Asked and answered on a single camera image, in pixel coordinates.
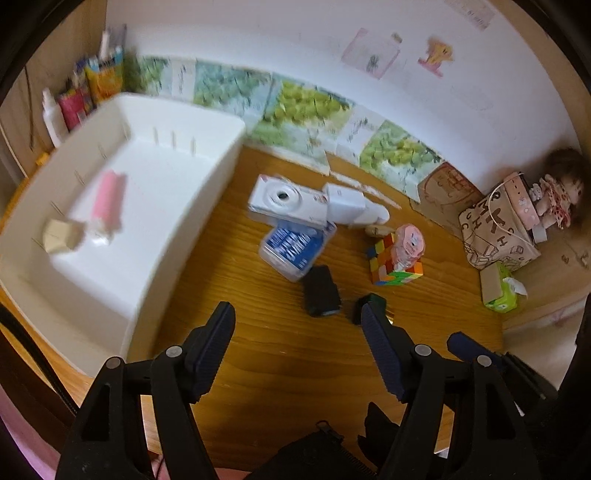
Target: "bottle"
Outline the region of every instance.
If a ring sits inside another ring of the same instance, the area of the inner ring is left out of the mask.
[[[103,31],[100,38],[99,47],[99,61],[107,61],[109,59],[109,43],[111,42],[111,32],[109,30]]]
[[[61,108],[56,103],[49,88],[43,90],[43,121],[49,132],[53,146],[58,148],[66,141],[68,127],[66,126]]]

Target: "doll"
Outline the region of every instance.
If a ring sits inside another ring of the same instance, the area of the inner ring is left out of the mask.
[[[540,183],[530,189],[543,227],[556,223],[564,229],[580,222],[591,197],[591,166],[587,160],[575,149],[565,148],[548,156],[545,170]]]

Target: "white plastic bin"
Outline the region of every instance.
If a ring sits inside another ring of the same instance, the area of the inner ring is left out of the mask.
[[[189,253],[232,177],[245,132],[226,113],[119,95],[33,178],[0,235],[0,284],[33,328],[79,371],[148,358]],[[87,222],[98,182],[125,176],[121,227],[107,246],[40,246],[50,218]]]

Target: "white plastic bottle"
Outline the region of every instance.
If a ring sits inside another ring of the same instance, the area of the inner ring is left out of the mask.
[[[43,90],[43,121],[54,147],[59,147],[69,135],[60,106],[56,103],[49,88]]]

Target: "pink object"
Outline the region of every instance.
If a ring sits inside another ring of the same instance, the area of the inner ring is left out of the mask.
[[[407,223],[396,230],[396,242],[391,250],[395,271],[412,267],[424,253],[425,240],[417,227]]]
[[[546,174],[540,179],[540,187],[544,195],[550,197],[550,212],[556,218],[556,225],[561,230],[570,226],[570,203],[569,194],[562,183],[551,175]]]
[[[158,471],[158,465],[160,464],[160,460],[162,456],[156,458],[156,460],[152,461],[152,470],[154,471],[154,476],[156,476],[156,472]],[[217,476],[220,480],[242,480],[246,477],[250,472],[243,472],[242,470],[231,470],[229,468],[216,468]],[[166,462],[162,464],[162,468],[160,469],[160,474],[157,480],[170,480],[170,475],[168,474],[168,469],[166,468]]]
[[[119,176],[113,170],[108,170],[100,180],[90,216],[89,233],[96,244],[110,244],[120,202]]]
[[[505,180],[505,191],[511,202],[513,210],[523,223],[526,230],[531,230],[540,223],[540,217],[535,211],[534,204],[530,199],[530,194],[527,192],[527,187],[519,173],[512,173]]]
[[[56,477],[60,454],[31,427],[2,387],[0,387],[0,417],[14,442],[39,476],[43,480],[53,480]]]
[[[66,127],[71,132],[86,118],[84,97],[80,90],[68,90],[57,99],[61,112],[66,121]]]

